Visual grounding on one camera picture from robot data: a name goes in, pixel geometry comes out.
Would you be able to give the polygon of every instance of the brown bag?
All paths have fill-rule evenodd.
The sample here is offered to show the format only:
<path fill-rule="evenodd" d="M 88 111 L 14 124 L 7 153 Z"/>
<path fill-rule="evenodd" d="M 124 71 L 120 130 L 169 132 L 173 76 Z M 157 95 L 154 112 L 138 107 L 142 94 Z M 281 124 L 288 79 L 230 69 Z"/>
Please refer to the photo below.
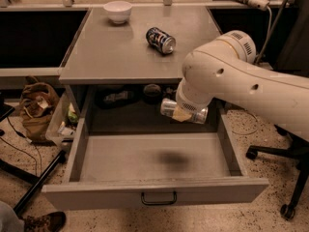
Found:
<path fill-rule="evenodd" d="M 21 93 L 20 116 L 26 136 L 33 142 L 47 142 L 45 137 L 59 96 L 44 82 L 25 85 Z"/>

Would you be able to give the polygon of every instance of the countertop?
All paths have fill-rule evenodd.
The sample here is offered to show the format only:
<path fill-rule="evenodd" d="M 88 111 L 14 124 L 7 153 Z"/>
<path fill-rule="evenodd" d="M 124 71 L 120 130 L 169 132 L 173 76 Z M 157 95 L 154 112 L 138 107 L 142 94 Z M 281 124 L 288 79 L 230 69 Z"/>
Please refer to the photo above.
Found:
<path fill-rule="evenodd" d="M 176 39 L 172 54 L 150 47 L 146 33 L 158 27 Z M 62 69 L 63 84 L 175 83 L 194 48 L 220 35 L 207 7 L 134 6 L 128 22 L 116 25 L 103 8 L 92 8 Z"/>

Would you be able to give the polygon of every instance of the floor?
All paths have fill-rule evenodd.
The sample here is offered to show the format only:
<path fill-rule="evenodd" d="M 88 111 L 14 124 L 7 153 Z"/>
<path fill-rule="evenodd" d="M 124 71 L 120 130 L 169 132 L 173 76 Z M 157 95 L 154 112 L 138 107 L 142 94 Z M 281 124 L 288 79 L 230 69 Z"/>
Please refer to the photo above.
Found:
<path fill-rule="evenodd" d="M 273 124 L 242 109 L 228 112 L 238 150 L 250 177 L 265 177 L 269 186 L 252 203 L 219 204 L 184 207 L 162 207 L 142 209 L 115 209 L 92 211 L 66 211 L 67 223 L 62 231 L 124 231 L 124 232 L 186 232 L 186 231 L 309 231 L 309 187 L 300 198 L 294 219 L 284 220 L 279 213 L 284 203 L 289 203 L 298 175 L 296 161 L 260 154 L 254 161 L 244 155 L 250 144 L 287 148 L 290 138 L 276 132 Z M 21 121 L 15 113 L 10 122 L 16 130 L 24 132 Z M 5 131 L 3 139 L 24 150 L 37 161 L 40 174 L 38 151 L 24 138 L 16 136 L 5 119 L 0 123 Z M 38 146 L 42 156 L 42 169 L 57 155 L 56 146 Z M 0 140 L 0 158 L 35 174 L 35 161 L 24 153 Z M 59 165 L 48 178 L 48 184 L 61 183 L 66 165 Z M 4 171 L 0 172 L 0 199 L 12 207 L 30 187 Z M 56 209 L 38 193 L 28 203 L 23 216 L 41 216 Z"/>

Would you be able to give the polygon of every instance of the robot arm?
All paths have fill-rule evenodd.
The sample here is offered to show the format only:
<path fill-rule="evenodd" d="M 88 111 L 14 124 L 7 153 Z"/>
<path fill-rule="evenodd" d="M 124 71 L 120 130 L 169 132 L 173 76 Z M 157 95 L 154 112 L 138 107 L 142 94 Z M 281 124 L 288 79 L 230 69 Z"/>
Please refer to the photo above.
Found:
<path fill-rule="evenodd" d="M 196 48 L 184 59 L 177 104 L 192 113 L 218 98 L 309 140 L 309 79 L 256 67 L 255 55 L 251 38 L 240 31 Z"/>

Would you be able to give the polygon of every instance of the black handle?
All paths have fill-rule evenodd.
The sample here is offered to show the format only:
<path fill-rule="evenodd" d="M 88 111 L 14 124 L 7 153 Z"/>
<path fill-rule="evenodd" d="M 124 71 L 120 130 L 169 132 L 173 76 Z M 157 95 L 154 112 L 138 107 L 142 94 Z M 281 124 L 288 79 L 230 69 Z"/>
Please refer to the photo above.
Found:
<path fill-rule="evenodd" d="M 147 205 L 147 206 L 173 205 L 173 204 L 175 204 L 176 201 L 177 201 L 177 194 L 176 194 L 175 191 L 173 192 L 173 200 L 171 200 L 171 201 L 149 202 L 149 201 L 146 201 L 146 200 L 145 200 L 145 193 L 142 192 L 141 199 L 142 199 L 142 203 L 143 203 L 144 205 Z"/>

